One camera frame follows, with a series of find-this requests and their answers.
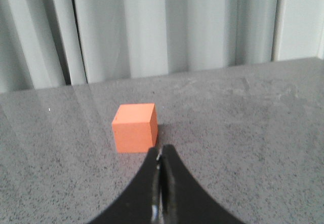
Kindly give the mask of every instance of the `curtain fold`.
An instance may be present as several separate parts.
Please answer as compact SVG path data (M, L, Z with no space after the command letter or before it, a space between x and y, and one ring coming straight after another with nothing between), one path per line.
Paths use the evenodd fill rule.
M277 0L0 0L0 92L271 60Z

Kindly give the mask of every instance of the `table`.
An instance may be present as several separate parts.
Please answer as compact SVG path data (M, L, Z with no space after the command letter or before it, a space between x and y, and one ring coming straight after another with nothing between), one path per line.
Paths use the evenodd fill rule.
M324 62L316 58L0 95L0 222L82 223L145 154L117 154L122 103L154 102L202 187L246 223L324 222Z

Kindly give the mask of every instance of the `white wall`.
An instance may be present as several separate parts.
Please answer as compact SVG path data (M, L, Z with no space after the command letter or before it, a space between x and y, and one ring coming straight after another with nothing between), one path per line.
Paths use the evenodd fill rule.
M274 60L323 57L324 0L279 0Z

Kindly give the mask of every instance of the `orange cube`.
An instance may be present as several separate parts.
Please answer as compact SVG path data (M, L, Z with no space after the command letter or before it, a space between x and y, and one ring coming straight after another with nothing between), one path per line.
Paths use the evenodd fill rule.
M157 118L154 103L122 104L111 124L117 152L147 152L155 146Z

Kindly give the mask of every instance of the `cube top face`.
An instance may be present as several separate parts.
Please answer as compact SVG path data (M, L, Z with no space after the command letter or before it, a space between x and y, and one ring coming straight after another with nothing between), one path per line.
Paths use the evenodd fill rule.
M154 110L154 103L122 104L112 124L149 123Z

